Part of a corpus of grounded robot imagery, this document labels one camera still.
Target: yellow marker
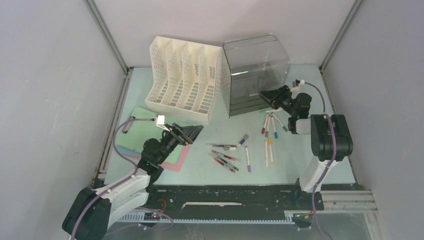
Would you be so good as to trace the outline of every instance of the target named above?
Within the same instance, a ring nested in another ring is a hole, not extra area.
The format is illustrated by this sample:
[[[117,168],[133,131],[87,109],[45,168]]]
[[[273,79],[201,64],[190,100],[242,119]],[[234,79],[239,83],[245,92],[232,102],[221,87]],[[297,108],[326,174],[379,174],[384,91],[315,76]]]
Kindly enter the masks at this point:
[[[271,164],[274,164],[273,142],[271,141],[271,138],[268,138],[268,145],[269,145],[269,156],[271,157]]]

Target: red marker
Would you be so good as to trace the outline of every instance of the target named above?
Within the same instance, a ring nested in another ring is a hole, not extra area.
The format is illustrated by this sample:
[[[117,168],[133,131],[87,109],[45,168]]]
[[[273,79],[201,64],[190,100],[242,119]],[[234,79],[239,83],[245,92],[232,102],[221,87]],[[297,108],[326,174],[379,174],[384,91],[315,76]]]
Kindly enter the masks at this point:
[[[236,170],[232,169],[231,167],[227,166],[225,163],[220,161],[218,158],[214,157],[213,160],[215,160],[217,163],[221,164],[224,168],[230,170],[233,173],[236,173]]]
[[[235,158],[235,157],[232,157],[232,156],[225,155],[225,154],[223,154],[223,153],[220,153],[219,151],[212,150],[212,153],[213,153],[213,154],[216,154],[216,155],[218,155],[218,156],[220,156],[220,157],[223,157],[223,158],[226,158],[226,159],[229,159],[229,160],[235,161],[235,162],[237,162],[237,163],[241,163],[241,162],[242,162],[242,161],[241,161],[240,159],[238,159],[238,158]]]

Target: white desk organizer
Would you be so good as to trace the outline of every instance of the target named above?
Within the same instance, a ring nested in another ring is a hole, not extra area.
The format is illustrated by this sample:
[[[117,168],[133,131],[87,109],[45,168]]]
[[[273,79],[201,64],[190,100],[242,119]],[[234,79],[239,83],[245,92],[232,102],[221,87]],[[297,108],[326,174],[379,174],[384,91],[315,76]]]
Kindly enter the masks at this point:
[[[220,94],[222,48],[157,36],[150,58],[150,110],[208,124]]]

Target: white marker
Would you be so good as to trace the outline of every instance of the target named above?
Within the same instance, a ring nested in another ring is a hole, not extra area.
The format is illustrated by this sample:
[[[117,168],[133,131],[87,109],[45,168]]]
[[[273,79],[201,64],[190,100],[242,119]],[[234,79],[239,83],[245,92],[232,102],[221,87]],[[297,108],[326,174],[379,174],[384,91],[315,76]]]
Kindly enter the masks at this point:
[[[268,116],[266,123],[266,132],[265,132],[265,138],[268,138],[268,134],[270,133],[270,123],[271,123],[271,116]]]
[[[263,124],[263,127],[262,127],[262,132],[260,132],[261,134],[264,134],[265,133],[265,127],[267,126],[267,122],[268,122],[268,117],[269,116],[270,116],[270,114],[267,113],[266,114],[266,117],[265,117],[265,123]]]
[[[275,139],[278,139],[278,133],[277,133],[277,128],[276,128],[276,121],[274,120],[274,117],[271,117],[272,120],[272,128],[274,129],[274,137]]]
[[[249,160],[249,148],[248,148],[248,146],[246,146],[244,149],[246,150],[247,171],[249,173],[251,173],[252,172],[252,169],[251,169],[251,161]]]
[[[274,164],[274,157],[273,157],[273,142],[270,138],[268,138],[268,144],[269,144],[269,156],[271,157],[271,164]]]
[[[282,129],[284,129],[284,131],[288,132],[289,130],[287,129],[286,126],[284,126],[284,124],[281,122],[281,120],[274,114],[272,113],[272,116],[277,119],[277,122],[281,125]]]
[[[265,140],[265,166],[268,167],[268,141]]]

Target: marker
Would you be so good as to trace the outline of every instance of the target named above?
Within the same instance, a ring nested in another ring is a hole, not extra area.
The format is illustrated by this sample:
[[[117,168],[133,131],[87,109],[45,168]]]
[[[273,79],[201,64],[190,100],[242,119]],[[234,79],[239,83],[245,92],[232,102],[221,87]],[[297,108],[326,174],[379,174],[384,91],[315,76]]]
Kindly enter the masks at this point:
[[[240,144],[240,145],[243,145],[243,144],[245,143],[245,141],[246,141],[248,138],[249,138],[249,135],[247,135],[247,134],[246,134],[246,135],[244,135],[244,136],[243,136],[243,139],[242,139],[242,140],[240,140],[239,144]]]
[[[265,140],[265,166],[268,167],[268,141]]]
[[[265,132],[265,138],[268,138],[268,134],[270,133],[270,123],[271,123],[271,116],[266,114],[268,116],[268,121],[266,123],[266,132]]]
[[[260,114],[270,114],[270,113],[275,113],[275,112],[280,112],[283,109],[280,107],[279,109],[271,109],[271,110],[265,110],[265,111],[260,111]]]
[[[222,161],[220,161],[218,158],[213,157],[212,159],[213,159],[213,160],[215,160],[215,162],[217,162],[217,163],[221,164],[224,168],[226,168],[226,169],[230,170],[230,171],[231,171],[231,172],[233,172],[233,173],[236,173],[236,170],[234,170],[234,169],[232,169],[231,167],[227,166],[225,163],[223,163]]]
[[[284,129],[284,131],[288,132],[289,130],[287,129],[286,126],[284,126],[284,124],[280,121],[280,119],[274,114],[272,113],[272,116],[277,120],[277,122],[281,125],[282,129]]]
[[[271,157],[271,164],[274,164],[274,157],[273,157],[273,142],[270,138],[268,138],[268,144],[269,144],[269,156]]]
[[[232,156],[225,155],[225,154],[223,154],[223,153],[220,153],[219,151],[212,150],[212,153],[214,153],[214,154],[216,154],[216,155],[218,155],[218,156],[220,156],[220,157],[223,157],[223,158],[226,158],[226,159],[229,159],[229,160],[235,161],[235,162],[237,162],[237,163],[241,163],[241,162],[242,162],[242,161],[241,161],[240,159],[238,159],[238,158],[235,158],[235,157],[232,157]]]
[[[270,116],[270,114],[267,113],[266,114],[266,117],[265,117],[265,123],[263,124],[263,127],[262,127],[262,132],[260,132],[261,134],[264,134],[265,133],[265,127],[267,126],[267,122],[268,122],[268,117],[269,116]]]
[[[252,169],[251,169],[251,161],[249,160],[249,148],[248,148],[248,146],[245,146],[244,149],[246,150],[247,171],[249,173],[251,173]]]
[[[271,120],[272,120],[272,128],[274,129],[274,137],[275,139],[278,139],[278,133],[277,133],[277,128],[276,128],[276,121],[274,120],[274,117],[271,116]]]
[[[207,143],[206,146],[212,148],[224,148],[224,150],[236,150],[237,145]]]
[[[211,158],[217,158],[219,159],[221,162],[223,162],[227,167],[230,167],[236,171],[240,170],[238,167],[234,166],[233,164],[229,163],[228,161],[226,161],[224,158],[217,156],[217,155],[213,155],[212,153],[209,153],[209,156]]]

